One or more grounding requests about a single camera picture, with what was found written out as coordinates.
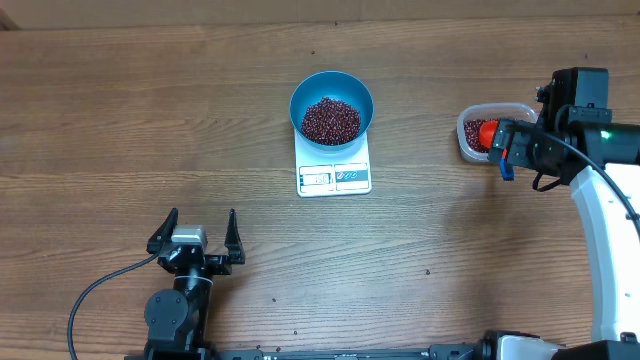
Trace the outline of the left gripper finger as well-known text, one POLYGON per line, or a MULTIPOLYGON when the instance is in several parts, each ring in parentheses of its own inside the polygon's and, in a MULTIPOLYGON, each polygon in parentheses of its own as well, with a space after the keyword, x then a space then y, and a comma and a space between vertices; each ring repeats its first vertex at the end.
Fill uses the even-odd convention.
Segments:
POLYGON ((234 209, 229 211, 227 231, 225 235, 224 246, 228 250, 230 258, 244 258, 245 251, 239 235, 237 214, 234 209))
POLYGON ((149 254, 157 254, 166 243, 171 241, 171 236, 177 225, 178 217, 179 210, 177 208, 172 208, 164 222, 149 238, 146 245, 146 251, 149 254))

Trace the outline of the orange measuring scoop blue handle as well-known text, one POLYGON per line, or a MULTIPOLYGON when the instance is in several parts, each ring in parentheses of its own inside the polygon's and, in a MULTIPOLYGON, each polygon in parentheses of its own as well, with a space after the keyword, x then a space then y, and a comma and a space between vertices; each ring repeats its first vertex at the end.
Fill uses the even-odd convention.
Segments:
POLYGON ((508 163, 513 134, 500 127, 500 120, 489 120, 481 125, 478 139, 488 150, 488 161, 499 165, 502 179, 513 181, 515 172, 513 166, 508 163))

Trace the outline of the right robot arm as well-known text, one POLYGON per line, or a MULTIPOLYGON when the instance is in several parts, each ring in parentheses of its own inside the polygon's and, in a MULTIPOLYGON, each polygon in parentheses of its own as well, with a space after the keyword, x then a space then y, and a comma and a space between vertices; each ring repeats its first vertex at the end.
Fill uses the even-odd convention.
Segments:
POLYGON ((566 347, 489 331, 477 359, 636 359, 639 356, 639 128, 616 123, 604 68, 557 70, 537 90, 536 122, 501 119, 484 139, 506 181, 517 167, 566 185, 582 222, 593 290, 588 344, 566 347))

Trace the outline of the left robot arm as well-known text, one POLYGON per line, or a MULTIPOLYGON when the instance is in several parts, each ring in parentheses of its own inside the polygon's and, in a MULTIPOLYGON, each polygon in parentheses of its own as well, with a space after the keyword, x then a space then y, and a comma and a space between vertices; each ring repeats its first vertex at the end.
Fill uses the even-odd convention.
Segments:
POLYGON ((214 346, 205 340, 211 289, 215 276, 232 273, 245 263, 236 211, 229 211, 223 255, 206 252, 208 240, 201 225, 180 225, 172 209, 147 242, 147 252, 174 276, 173 286, 153 294, 145 306, 147 341, 139 355, 126 360, 217 359, 214 346))

